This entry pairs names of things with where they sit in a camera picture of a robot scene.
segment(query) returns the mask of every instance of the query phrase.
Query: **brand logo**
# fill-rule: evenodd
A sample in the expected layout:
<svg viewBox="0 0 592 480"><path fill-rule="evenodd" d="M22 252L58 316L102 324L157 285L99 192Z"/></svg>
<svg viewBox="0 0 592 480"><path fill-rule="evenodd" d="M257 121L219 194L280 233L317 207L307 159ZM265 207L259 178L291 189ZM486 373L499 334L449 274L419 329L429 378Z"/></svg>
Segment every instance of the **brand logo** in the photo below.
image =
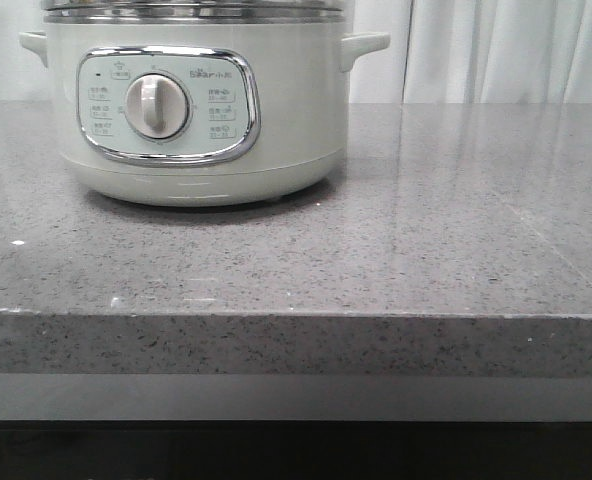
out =
<svg viewBox="0 0 592 480"><path fill-rule="evenodd" d="M202 68L196 68L189 71L190 78L211 78L211 79L228 79L232 78L230 72L208 72Z"/></svg>

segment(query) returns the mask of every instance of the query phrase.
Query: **kitchen appliance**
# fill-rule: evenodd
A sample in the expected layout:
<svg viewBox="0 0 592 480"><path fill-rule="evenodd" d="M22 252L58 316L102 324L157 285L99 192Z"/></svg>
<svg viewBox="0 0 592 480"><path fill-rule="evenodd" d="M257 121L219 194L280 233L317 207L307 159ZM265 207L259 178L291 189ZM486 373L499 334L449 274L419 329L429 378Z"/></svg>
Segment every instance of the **kitchen appliance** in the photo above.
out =
<svg viewBox="0 0 592 480"><path fill-rule="evenodd" d="M231 205L295 192L345 157L347 80L385 33L343 0L44 0L21 44L51 71L60 149L110 197Z"/></svg>

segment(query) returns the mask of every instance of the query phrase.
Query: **stainless steel rim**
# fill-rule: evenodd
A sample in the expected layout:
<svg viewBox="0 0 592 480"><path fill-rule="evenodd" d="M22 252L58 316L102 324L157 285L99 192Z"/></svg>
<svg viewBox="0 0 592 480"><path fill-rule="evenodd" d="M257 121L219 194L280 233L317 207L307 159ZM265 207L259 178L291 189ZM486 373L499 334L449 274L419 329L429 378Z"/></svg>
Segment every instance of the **stainless steel rim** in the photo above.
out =
<svg viewBox="0 0 592 480"><path fill-rule="evenodd" d="M344 0L43 0L52 23L293 23L343 19Z"/></svg>
<svg viewBox="0 0 592 480"><path fill-rule="evenodd" d="M233 8L144 7L76 8L52 10L47 23L70 24L273 24L332 23L345 20L342 12L328 10L264 8L248 12Z"/></svg>
<svg viewBox="0 0 592 480"><path fill-rule="evenodd" d="M345 0L42 0L43 10L187 6L197 8L304 8L343 10Z"/></svg>

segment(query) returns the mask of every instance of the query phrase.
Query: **countertop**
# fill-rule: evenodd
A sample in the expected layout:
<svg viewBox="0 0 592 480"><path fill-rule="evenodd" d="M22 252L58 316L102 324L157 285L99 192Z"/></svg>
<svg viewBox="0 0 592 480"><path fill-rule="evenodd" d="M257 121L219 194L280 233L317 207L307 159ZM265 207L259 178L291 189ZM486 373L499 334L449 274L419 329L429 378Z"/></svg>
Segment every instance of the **countertop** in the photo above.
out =
<svg viewBox="0 0 592 480"><path fill-rule="evenodd" d="M346 164L170 209L0 102L0 374L592 378L592 105L354 105Z"/></svg>

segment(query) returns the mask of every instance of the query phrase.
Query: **chrome trim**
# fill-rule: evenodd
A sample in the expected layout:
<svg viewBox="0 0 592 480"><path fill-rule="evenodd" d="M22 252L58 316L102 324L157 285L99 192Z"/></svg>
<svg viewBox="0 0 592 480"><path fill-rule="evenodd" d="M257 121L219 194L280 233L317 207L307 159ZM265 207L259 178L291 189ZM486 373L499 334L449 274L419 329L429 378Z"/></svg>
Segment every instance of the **chrome trim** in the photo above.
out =
<svg viewBox="0 0 592 480"><path fill-rule="evenodd" d="M322 17L274 17L274 18L235 18L235 17L113 17L109 15L92 16L48 16L45 23L65 25L275 25L309 23L343 23L342 16Z"/></svg>
<svg viewBox="0 0 592 480"><path fill-rule="evenodd" d="M59 10L89 7L169 7L194 8L304 8L316 10L343 10L345 0L42 0L43 10Z"/></svg>
<svg viewBox="0 0 592 480"><path fill-rule="evenodd" d="M243 138L236 144L222 150L193 155L143 155L126 153L103 147L96 142L83 127L80 115L80 72L91 58L105 56L126 55L167 55L181 57L210 57L227 60L233 63L241 72L247 95L247 107L249 110L249 122ZM88 52L78 66L76 76L76 117L81 132L87 142L104 154L107 158L117 162L134 165L137 167L205 167L220 163L230 162L246 154L256 144L261 131L260 101L258 87L251 66L243 57L235 52L224 49L196 48L196 47L170 47L170 46L145 46L145 47L116 47L100 48Z"/></svg>
<svg viewBox="0 0 592 480"><path fill-rule="evenodd" d="M327 10L271 9L262 15L247 15L233 9L173 8L81 8L56 10L45 17L46 23L65 24L267 24L343 22L340 12Z"/></svg>
<svg viewBox="0 0 592 480"><path fill-rule="evenodd" d="M87 1L46 3L48 23L322 23L343 21L336 4L308 2Z"/></svg>

